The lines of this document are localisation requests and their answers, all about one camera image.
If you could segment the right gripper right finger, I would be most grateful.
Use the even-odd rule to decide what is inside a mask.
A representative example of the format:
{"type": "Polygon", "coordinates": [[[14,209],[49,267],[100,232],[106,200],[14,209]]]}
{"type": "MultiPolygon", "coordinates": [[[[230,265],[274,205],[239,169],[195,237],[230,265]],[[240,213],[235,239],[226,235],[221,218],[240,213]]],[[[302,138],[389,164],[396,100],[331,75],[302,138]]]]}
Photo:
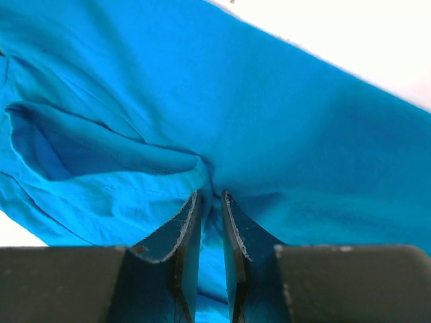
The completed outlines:
{"type": "Polygon", "coordinates": [[[221,202],[230,321],[290,322],[274,248],[282,242],[246,215],[229,192],[221,202]]]}

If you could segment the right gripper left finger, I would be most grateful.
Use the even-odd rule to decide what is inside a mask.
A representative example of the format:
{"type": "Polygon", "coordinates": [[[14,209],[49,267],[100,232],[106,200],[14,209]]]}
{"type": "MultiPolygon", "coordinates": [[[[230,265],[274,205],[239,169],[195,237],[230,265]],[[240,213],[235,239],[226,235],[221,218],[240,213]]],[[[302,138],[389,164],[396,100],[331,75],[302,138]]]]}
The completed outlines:
{"type": "Polygon", "coordinates": [[[111,322],[194,322],[201,241],[201,194],[124,256],[111,322]]]}

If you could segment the blue t-shirt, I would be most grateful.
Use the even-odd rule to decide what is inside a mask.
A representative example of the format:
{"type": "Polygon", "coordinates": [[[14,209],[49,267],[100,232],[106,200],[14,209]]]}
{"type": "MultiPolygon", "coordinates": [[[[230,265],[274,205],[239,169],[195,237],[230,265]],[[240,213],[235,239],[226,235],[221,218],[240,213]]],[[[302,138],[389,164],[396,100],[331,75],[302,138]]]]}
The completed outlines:
{"type": "Polygon", "coordinates": [[[1,210],[131,246],[200,190],[198,322],[223,191],[286,244],[430,251],[430,115],[206,1],[2,1],[1,52],[1,210]]]}

